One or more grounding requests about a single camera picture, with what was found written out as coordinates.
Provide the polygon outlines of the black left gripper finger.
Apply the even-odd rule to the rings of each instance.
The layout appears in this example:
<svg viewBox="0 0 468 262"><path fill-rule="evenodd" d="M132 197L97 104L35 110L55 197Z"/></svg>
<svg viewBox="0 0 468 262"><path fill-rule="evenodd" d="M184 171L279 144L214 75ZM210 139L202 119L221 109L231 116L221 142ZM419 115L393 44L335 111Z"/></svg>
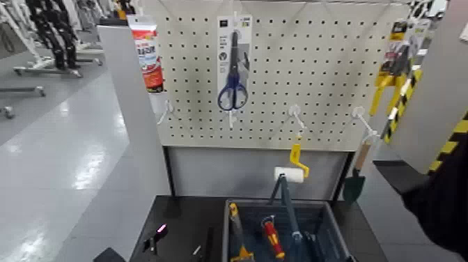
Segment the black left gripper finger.
<svg viewBox="0 0 468 262"><path fill-rule="evenodd" d="M214 240L215 228L210 226L208 228L205 244L199 245L191 256L191 262L209 262L212 253L212 245Z"/></svg>
<svg viewBox="0 0 468 262"><path fill-rule="evenodd" d="M154 231L151 231L143 242L143 253L157 254L157 244L168 234L168 232L167 223L164 223Z"/></svg>

